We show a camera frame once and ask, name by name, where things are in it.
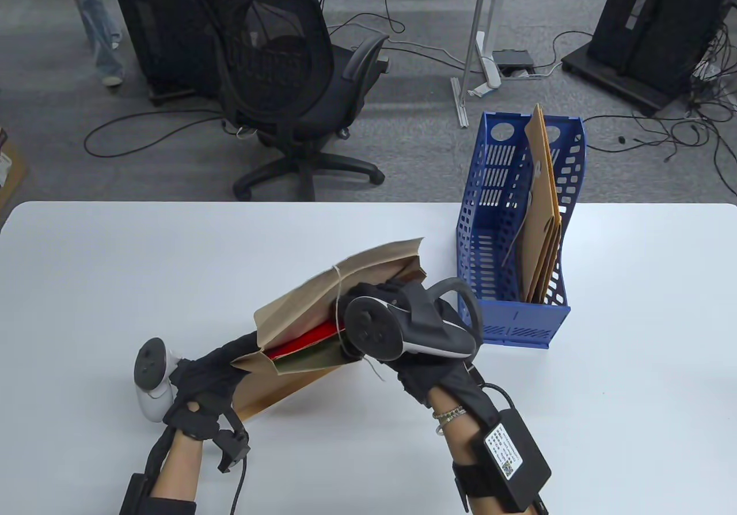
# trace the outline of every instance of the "gray carpet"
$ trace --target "gray carpet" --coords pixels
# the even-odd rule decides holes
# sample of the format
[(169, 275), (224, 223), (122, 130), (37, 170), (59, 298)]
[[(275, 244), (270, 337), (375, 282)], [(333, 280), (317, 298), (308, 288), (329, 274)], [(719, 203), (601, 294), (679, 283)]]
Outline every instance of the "gray carpet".
[[(119, 15), (115, 0), (108, 6)], [(497, 47), (528, 49), (539, 64), (551, 62), (552, 39), (561, 31), (593, 31), (605, 0), (506, 0)], [(474, 0), (389, 0), (392, 15), (407, 25), (397, 39), (443, 46), (465, 56)], [(361, 10), (383, 12), (383, 0), (327, 0), (328, 23), (343, 22)], [(71, 0), (0, 0), (0, 122), (8, 128), (31, 172), (9, 208), (26, 200), (231, 200), (233, 180), (273, 156), (256, 141), (224, 135), (219, 124), (195, 126), (140, 154), (97, 160), (82, 151), (93, 127), (111, 118), (151, 109), (130, 41), (121, 57), (126, 83), (111, 94), (96, 80), (81, 22)], [(361, 20), (382, 26), (378, 20)], [(334, 35), (344, 46), (357, 44), (366, 31), (345, 28)], [(565, 54), (584, 36), (558, 41)], [(530, 112), (541, 102), (545, 112), (586, 117), (628, 114), (630, 107), (577, 78), (556, 70), (542, 81), (508, 82), (497, 93), (468, 102), (471, 128), (456, 119), (449, 78), (460, 72), (404, 52), (390, 52), (393, 65), (369, 93), (351, 128), (349, 141), (329, 149), (376, 162), (387, 175), (380, 187), (346, 175), (319, 176), (318, 200), (369, 202), (458, 201), (468, 169), (476, 126), (484, 110)], [(476, 76), (472, 86), (481, 80)], [(199, 107), (195, 99), (168, 107)], [(672, 107), (672, 115), (682, 108)], [(112, 153), (139, 146), (192, 120), (156, 115), (109, 128), (92, 147)], [(724, 126), (734, 140), (735, 126)], [(589, 142), (621, 148), (617, 138), (650, 139), (634, 123), (597, 120)], [(681, 149), (668, 163), (672, 146), (624, 154), (589, 151), (581, 200), (585, 202), (734, 202), (712, 163), (713, 146)], [(737, 184), (737, 165), (720, 156), (721, 167)], [(289, 200), (295, 180), (262, 185), (254, 200)]]

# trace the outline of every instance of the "chair armrest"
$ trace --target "chair armrest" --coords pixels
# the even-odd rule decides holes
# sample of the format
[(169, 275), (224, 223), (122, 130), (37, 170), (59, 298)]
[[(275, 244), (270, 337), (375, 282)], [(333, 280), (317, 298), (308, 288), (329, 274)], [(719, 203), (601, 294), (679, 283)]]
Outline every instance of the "chair armrest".
[(353, 56), (348, 60), (348, 65), (343, 70), (342, 78), (348, 81), (356, 81), (359, 76), (363, 73), (363, 70), (371, 61), (376, 51), (378, 51), (384, 44), (384, 41), (389, 38), (389, 35), (376, 35), (372, 39), (366, 39), (360, 46), (353, 52)]

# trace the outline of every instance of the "qr code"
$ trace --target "qr code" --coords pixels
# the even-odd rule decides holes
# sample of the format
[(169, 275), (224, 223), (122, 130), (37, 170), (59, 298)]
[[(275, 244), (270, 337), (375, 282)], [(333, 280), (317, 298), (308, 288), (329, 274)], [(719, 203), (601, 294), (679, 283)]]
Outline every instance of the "qr code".
[(509, 478), (509, 476), (514, 473), (514, 469), (511, 466), (511, 461), (507, 460), (504, 462), (504, 465), (502, 465), (502, 471), (504, 471), (504, 476)]

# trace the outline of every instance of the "silver bracelet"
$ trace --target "silver bracelet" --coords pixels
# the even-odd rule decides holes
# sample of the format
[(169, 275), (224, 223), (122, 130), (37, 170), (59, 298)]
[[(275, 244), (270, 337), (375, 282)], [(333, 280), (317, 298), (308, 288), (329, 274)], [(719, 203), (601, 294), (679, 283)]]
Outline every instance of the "silver bracelet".
[(432, 413), (432, 418), (440, 425), (438, 425), (438, 428), (435, 429), (435, 432), (438, 434), (438, 436), (443, 435), (443, 427), (450, 423), (453, 419), (456, 417), (460, 417), (461, 415), (466, 415), (466, 409), (462, 406), (454, 407), (452, 410), (447, 411), (445, 413)]

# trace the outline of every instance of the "red paper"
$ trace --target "red paper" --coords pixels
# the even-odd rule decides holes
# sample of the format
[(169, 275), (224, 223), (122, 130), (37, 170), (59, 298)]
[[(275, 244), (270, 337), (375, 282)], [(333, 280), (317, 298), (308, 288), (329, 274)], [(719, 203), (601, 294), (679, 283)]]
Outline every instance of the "red paper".
[(322, 342), (323, 340), (330, 338), (330, 336), (335, 336), (336, 334), (337, 326), (335, 326), (335, 321), (328, 320), (322, 325), (318, 325), (316, 326), (316, 328), (313, 328), (310, 331), (306, 332), (305, 334), (300, 336), (300, 338), (295, 338), (294, 340), (290, 340), (289, 342), (281, 344), (281, 346), (273, 347), (272, 349), (266, 350), (264, 351), (264, 354), (266, 354), (267, 357), (273, 361), (275, 359), (279, 359), (280, 357), (289, 356), (290, 354), (299, 352), (300, 350), (306, 349), (307, 347), (314, 346), (314, 344)]

